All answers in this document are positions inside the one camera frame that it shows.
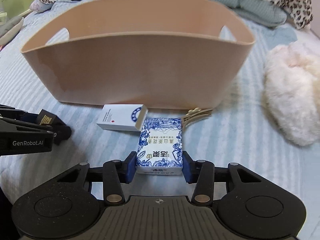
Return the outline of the white box with blue circle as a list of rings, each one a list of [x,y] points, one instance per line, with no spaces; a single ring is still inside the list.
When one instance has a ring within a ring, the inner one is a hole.
[[[108,104],[103,106],[97,125],[104,130],[139,132],[147,114],[145,105]]]

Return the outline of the blue striped bed sheet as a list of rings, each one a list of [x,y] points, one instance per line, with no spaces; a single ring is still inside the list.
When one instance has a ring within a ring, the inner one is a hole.
[[[73,130],[70,139],[49,153],[1,157],[1,188],[11,202],[82,161],[101,166],[111,159],[124,159],[138,144],[136,132],[101,129],[97,125],[100,107],[55,100],[20,52],[43,25],[72,7],[73,3],[61,1],[50,11],[28,15],[22,30],[1,51],[1,104],[31,113],[45,109]],[[278,44],[303,40],[313,45],[317,40],[288,24],[276,29],[251,21],[247,25],[256,38],[247,61],[212,116],[184,131],[183,148],[194,159],[216,166],[240,163],[304,199],[306,184],[316,179],[310,166],[319,158],[319,144],[298,147],[278,129],[262,97],[264,60]]]

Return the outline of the beige plastic storage basket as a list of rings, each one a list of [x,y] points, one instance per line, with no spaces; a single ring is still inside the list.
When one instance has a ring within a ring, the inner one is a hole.
[[[254,42],[210,0],[93,0],[50,21],[21,52],[58,101],[191,109],[220,104]]]

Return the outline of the blue white floral box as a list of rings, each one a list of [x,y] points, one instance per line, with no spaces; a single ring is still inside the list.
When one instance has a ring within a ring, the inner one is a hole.
[[[137,173],[179,175],[182,168],[182,120],[145,119],[137,148]]]

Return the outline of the white fluffy plush toy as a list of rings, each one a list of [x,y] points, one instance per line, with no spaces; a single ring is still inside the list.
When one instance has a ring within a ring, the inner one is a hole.
[[[319,51],[299,41],[270,50],[264,98],[287,140],[299,146],[319,142]]]

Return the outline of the light green quilted comforter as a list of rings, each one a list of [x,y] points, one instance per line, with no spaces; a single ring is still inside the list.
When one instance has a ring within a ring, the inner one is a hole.
[[[265,0],[213,0],[231,8],[243,18],[269,28],[282,25],[287,13]]]

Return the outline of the small black gold packet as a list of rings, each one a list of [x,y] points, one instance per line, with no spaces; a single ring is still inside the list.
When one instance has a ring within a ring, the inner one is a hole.
[[[44,109],[40,111],[36,118],[38,125],[62,126],[63,121],[55,114],[50,113]]]

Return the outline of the beige hair clip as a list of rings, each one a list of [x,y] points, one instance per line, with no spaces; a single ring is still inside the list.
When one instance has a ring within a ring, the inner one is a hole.
[[[181,117],[182,128],[186,128],[191,122],[211,116],[212,112],[212,108],[200,109],[196,107],[195,109],[189,110],[186,115]]]

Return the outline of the grey slipper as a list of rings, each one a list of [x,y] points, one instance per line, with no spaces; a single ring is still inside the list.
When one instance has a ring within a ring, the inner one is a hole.
[[[24,18],[22,16],[15,16],[6,24],[1,25],[1,39],[0,45],[8,44],[22,29]]]

